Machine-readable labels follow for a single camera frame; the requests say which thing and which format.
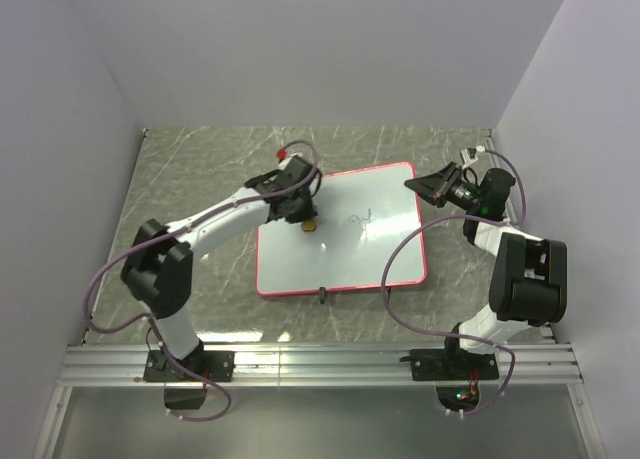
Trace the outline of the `yellow bone-shaped eraser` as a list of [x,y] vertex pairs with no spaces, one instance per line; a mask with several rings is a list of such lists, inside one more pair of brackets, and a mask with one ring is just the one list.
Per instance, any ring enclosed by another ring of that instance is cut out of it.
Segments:
[[317,224],[314,220],[307,220],[300,224],[301,230],[305,233],[314,232],[317,229]]

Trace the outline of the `pink framed whiteboard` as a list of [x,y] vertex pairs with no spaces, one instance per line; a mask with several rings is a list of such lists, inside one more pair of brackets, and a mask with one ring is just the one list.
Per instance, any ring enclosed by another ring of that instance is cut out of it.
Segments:
[[396,162],[328,174],[314,198],[316,228],[272,222],[257,231],[256,292],[262,297],[408,286],[427,277],[416,168]]

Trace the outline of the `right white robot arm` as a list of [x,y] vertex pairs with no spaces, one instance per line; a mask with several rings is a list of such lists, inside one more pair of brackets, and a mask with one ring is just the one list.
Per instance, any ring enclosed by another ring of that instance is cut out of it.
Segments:
[[440,171],[408,179],[405,187],[437,208],[452,203],[468,216],[462,232],[467,241],[495,258],[488,304],[458,323],[444,349],[412,352],[414,367],[435,369],[446,379],[496,379],[495,349],[479,337],[504,343],[513,335],[559,322],[567,307],[567,246],[525,234],[506,223],[506,202],[516,178],[501,168],[489,169],[481,182],[467,180],[454,162]]

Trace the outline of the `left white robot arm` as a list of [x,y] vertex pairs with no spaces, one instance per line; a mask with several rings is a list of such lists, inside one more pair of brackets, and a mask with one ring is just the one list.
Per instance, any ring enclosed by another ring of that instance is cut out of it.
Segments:
[[204,344],[188,301],[195,265],[229,239],[270,222],[310,225],[322,172],[300,154],[249,179],[230,197],[190,217],[140,226],[125,260],[121,281],[143,303],[170,353],[166,367],[180,381],[205,370]]

